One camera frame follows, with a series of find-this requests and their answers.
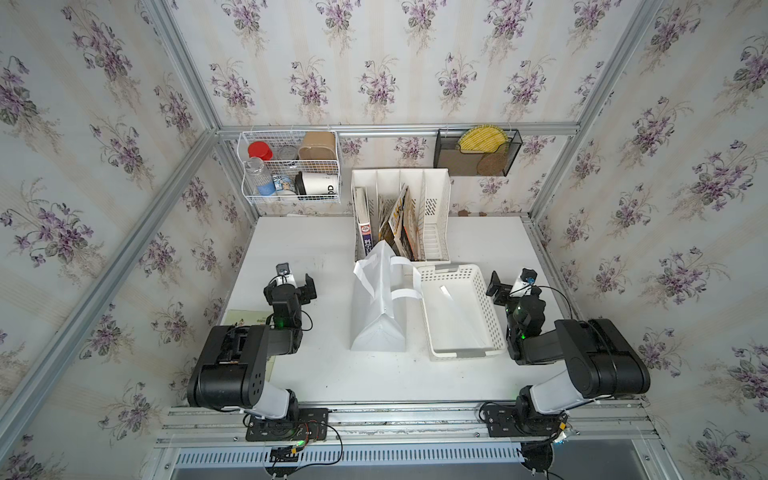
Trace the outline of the red white thick book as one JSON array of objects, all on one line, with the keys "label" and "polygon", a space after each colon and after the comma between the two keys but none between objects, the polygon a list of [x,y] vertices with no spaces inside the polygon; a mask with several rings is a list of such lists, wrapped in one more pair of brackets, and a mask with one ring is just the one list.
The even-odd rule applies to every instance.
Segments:
[{"label": "red white thick book", "polygon": [[355,219],[357,234],[360,243],[359,259],[365,258],[373,250],[377,240],[373,231],[371,209],[369,208],[368,195],[365,187],[354,189]]}]

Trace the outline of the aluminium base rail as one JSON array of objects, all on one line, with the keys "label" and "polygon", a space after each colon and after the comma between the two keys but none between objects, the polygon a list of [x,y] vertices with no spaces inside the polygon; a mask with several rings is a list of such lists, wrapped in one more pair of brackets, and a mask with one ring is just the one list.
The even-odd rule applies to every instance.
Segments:
[{"label": "aluminium base rail", "polygon": [[494,405],[312,403],[309,416],[266,430],[242,413],[171,408],[154,443],[157,472],[249,467],[521,463],[544,434],[516,433]]}]

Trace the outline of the white insulated delivery bag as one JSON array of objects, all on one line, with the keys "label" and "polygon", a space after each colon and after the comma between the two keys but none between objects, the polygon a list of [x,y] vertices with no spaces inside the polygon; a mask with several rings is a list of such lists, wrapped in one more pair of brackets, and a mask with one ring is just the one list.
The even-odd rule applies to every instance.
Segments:
[{"label": "white insulated delivery bag", "polygon": [[407,337],[405,302],[423,302],[421,273],[406,257],[379,242],[353,274],[350,349],[363,352],[404,352]]}]

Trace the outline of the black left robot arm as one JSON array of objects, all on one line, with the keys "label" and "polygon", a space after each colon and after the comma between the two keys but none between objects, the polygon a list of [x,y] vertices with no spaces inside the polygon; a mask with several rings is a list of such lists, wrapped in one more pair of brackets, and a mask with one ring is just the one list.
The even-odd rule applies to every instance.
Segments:
[{"label": "black left robot arm", "polygon": [[296,394],[267,380],[267,362],[298,352],[310,316],[303,307],[317,298],[314,279],[298,286],[285,264],[264,287],[273,309],[260,325],[220,325],[211,329],[187,385],[192,407],[243,412],[268,421],[295,421]]}]

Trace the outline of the colourful history book in organizer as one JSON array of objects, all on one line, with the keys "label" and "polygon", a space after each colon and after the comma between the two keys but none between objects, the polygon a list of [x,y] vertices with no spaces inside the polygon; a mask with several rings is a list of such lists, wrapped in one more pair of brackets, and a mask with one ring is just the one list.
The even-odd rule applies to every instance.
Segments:
[{"label": "colourful history book in organizer", "polygon": [[418,261],[419,233],[417,212],[410,190],[408,188],[405,188],[402,207],[402,228],[400,237],[403,248],[405,249],[404,255],[407,255],[411,261]]}]

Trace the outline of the yellow book in organizer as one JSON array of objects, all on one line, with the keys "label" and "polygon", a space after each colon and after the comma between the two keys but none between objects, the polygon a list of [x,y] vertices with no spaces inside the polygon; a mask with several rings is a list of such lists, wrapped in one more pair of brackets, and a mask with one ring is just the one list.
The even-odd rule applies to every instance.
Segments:
[{"label": "yellow book in organizer", "polygon": [[401,257],[410,257],[409,249],[403,240],[405,197],[408,187],[401,185],[400,191],[389,207],[383,211],[382,223],[379,228],[379,240],[387,243]]}]

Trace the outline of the white perforated file organizer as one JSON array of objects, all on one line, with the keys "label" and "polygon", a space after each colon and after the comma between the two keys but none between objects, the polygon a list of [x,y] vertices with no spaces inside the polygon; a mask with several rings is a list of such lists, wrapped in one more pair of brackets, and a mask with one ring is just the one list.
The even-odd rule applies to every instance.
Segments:
[{"label": "white perforated file organizer", "polygon": [[451,180],[446,169],[356,169],[351,194],[357,260],[384,240],[417,264],[450,261]]}]

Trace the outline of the clear plastic bottle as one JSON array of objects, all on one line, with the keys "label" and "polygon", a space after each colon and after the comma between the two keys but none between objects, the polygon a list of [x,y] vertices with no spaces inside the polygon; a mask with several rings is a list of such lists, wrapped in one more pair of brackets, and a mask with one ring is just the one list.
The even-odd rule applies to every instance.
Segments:
[{"label": "clear plastic bottle", "polygon": [[269,197],[276,193],[272,173],[264,160],[259,157],[249,158],[244,163],[244,169],[255,194]]}]

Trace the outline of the red lidded jar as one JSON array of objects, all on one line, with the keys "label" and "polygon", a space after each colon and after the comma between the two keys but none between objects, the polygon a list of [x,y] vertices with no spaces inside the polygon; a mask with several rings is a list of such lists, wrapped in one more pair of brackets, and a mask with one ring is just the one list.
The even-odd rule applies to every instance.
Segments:
[{"label": "red lidded jar", "polygon": [[258,158],[262,161],[270,161],[274,152],[270,145],[264,141],[255,141],[248,145],[247,153],[249,158]]}]

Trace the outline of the white black cup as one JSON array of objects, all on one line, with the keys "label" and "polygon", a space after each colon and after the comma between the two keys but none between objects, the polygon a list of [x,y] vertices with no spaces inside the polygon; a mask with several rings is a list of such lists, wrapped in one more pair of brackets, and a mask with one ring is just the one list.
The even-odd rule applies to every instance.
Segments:
[{"label": "white black cup", "polygon": [[295,186],[299,195],[336,196],[339,179],[335,174],[299,172],[295,177]]}]

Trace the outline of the brown woven round coaster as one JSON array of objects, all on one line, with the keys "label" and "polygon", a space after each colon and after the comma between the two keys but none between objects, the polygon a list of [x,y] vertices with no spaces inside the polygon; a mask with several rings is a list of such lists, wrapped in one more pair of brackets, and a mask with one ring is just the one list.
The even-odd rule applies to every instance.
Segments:
[{"label": "brown woven round coaster", "polygon": [[479,176],[501,176],[505,177],[508,172],[508,154],[504,152],[494,152],[484,154],[479,160],[476,173]]}]

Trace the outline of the green children's history book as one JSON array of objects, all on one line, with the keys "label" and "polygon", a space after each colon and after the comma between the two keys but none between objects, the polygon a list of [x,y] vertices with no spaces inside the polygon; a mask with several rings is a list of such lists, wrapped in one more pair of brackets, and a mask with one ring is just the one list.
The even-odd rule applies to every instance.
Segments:
[{"label": "green children's history book", "polygon": [[[221,326],[250,326],[265,325],[267,317],[271,315],[270,311],[251,311],[229,309],[220,322]],[[275,360],[272,356],[267,357],[265,368],[265,379],[271,380]]]}]

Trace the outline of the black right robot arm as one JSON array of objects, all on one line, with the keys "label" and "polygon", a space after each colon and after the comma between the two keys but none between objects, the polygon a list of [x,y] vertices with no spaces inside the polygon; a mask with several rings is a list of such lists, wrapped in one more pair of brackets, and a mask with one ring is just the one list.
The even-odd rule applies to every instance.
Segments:
[{"label": "black right robot arm", "polygon": [[525,268],[510,285],[493,272],[486,290],[505,309],[508,353],[517,365],[565,365],[564,372],[520,390],[518,417],[552,417],[598,398],[646,393],[648,368],[611,320],[560,319],[543,330],[546,302],[537,276]]}]

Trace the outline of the white perforated plastic tray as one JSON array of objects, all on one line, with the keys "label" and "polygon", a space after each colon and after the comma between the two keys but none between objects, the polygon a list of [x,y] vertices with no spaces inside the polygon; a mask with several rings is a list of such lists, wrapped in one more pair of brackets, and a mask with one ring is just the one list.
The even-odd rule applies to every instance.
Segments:
[{"label": "white perforated plastic tray", "polygon": [[477,265],[428,265],[418,272],[432,360],[488,358],[506,351],[495,306]]}]

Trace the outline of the black mesh wall basket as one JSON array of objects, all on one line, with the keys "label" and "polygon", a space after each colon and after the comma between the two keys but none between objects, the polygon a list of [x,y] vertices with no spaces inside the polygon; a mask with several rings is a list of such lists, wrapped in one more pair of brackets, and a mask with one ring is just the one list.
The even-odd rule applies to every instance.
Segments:
[{"label": "black mesh wall basket", "polygon": [[[449,175],[453,177],[488,177],[479,176],[476,173],[479,160],[487,153],[463,153],[458,147],[458,140],[466,131],[468,130],[440,129],[437,131],[433,167],[447,169]],[[508,154],[508,175],[522,148],[523,141],[518,130],[504,131],[509,135],[510,140],[496,152]]]}]

